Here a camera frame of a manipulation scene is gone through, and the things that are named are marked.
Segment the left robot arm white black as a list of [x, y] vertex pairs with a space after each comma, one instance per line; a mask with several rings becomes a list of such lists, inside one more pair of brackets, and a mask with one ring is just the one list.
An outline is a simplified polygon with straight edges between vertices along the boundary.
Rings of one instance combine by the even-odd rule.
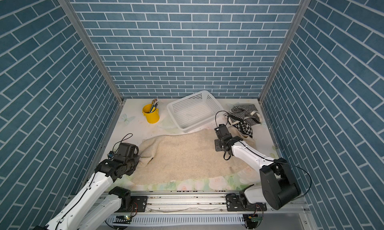
[[91, 207], [99, 197], [123, 175], [130, 176], [139, 163], [139, 148], [129, 143], [120, 143], [115, 154], [100, 162], [95, 172], [70, 203], [45, 226], [35, 230], [95, 230], [110, 215], [117, 211], [131, 212], [135, 216], [139, 205], [132, 201], [131, 191], [114, 187], [108, 196], [93, 210]]

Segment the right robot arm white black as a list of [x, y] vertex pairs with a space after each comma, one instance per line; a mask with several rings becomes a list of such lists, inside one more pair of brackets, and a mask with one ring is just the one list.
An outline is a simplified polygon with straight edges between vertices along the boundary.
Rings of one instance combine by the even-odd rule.
[[241, 159], [254, 170], [259, 171], [261, 186], [250, 186], [240, 193], [240, 201], [244, 208], [258, 203], [267, 203], [273, 209], [279, 210], [300, 196], [301, 188], [290, 164], [285, 159], [273, 159], [260, 153], [241, 137], [232, 136], [224, 124], [216, 127], [215, 133], [217, 152], [228, 153], [230, 157]]

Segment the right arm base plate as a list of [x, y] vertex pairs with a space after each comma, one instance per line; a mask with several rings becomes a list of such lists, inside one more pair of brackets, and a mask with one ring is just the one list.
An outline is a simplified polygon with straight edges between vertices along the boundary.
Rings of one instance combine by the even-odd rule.
[[267, 205], [265, 203], [251, 204], [242, 195], [227, 194], [225, 199], [228, 212], [264, 212], [267, 210]]

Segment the beige knitted scarf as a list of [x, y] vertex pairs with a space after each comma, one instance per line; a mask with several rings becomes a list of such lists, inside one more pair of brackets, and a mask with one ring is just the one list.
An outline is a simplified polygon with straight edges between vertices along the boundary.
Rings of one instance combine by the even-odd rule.
[[140, 161], [131, 176], [136, 185], [207, 179], [235, 174], [249, 166], [237, 157], [224, 160], [215, 150], [217, 135], [203, 129], [184, 135], [161, 135], [139, 145]]

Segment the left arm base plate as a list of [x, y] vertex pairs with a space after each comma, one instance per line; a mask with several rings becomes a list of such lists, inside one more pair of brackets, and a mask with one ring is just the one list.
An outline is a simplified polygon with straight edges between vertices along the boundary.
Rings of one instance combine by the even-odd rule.
[[147, 201], [147, 196], [123, 197], [122, 204], [118, 209], [118, 212], [143, 213], [146, 210]]

